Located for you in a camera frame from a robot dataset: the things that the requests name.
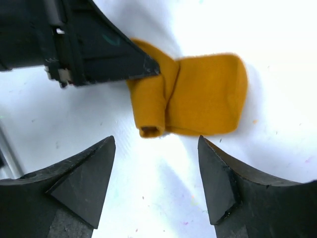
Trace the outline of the mustard yellow striped sock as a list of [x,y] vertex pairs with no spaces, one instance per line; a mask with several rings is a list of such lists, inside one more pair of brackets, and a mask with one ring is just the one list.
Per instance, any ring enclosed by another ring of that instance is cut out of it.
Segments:
[[166,132],[211,136],[237,129],[248,89],[246,67],[239,56],[173,59],[145,41],[134,39],[134,43],[160,66],[159,75],[127,81],[142,138]]

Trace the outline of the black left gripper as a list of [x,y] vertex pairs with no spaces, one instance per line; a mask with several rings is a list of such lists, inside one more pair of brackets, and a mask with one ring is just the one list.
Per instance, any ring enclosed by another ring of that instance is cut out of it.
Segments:
[[72,83],[60,0],[0,2],[0,70],[43,65],[50,80]]

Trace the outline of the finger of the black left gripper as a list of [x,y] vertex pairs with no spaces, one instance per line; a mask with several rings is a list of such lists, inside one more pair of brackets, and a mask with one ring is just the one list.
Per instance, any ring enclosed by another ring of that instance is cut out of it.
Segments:
[[160,73],[159,64],[124,35],[92,0],[63,1],[71,84],[84,86]]

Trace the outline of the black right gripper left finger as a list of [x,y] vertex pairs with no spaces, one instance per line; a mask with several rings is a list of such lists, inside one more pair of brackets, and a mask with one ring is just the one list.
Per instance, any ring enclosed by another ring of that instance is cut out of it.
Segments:
[[99,226],[115,150],[109,136],[49,167],[1,180],[1,237],[90,238]]

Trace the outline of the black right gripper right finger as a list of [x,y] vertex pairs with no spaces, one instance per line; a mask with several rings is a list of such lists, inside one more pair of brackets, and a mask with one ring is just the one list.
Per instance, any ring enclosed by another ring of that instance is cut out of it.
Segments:
[[210,224],[219,238],[314,238],[317,183],[262,172],[200,136],[198,157]]

